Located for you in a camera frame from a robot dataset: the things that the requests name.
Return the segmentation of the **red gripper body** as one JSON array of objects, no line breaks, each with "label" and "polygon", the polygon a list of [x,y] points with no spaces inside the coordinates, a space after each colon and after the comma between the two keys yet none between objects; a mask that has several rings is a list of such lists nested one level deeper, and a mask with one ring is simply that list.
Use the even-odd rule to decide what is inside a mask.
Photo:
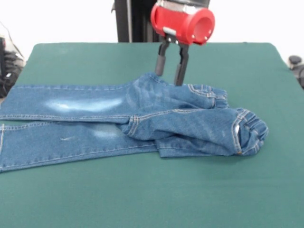
[{"label": "red gripper body", "polygon": [[171,35],[188,45],[203,45],[214,31],[215,16],[194,2],[157,2],[151,11],[151,23],[161,36]]}]

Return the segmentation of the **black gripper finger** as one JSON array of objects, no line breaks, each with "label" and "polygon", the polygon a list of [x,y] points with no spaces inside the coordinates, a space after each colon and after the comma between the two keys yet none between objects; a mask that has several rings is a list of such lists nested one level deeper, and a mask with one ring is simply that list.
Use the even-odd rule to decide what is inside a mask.
[{"label": "black gripper finger", "polygon": [[158,76],[163,75],[164,66],[166,62],[166,51],[171,43],[171,36],[167,35],[165,36],[163,42],[159,46],[157,60],[156,60],[156,66],[155,66],[155,73]]},{"label": "black gripper finger", "polygon": [[181,86],[183,84],[184,78],[185,78],[185,72],[189,60],[189,45],[184,44],[181,41],[176,40],[175,43],[180,47],[179,55],[180,55],[180,61],[177,65],[174,84],[176,86]]}]

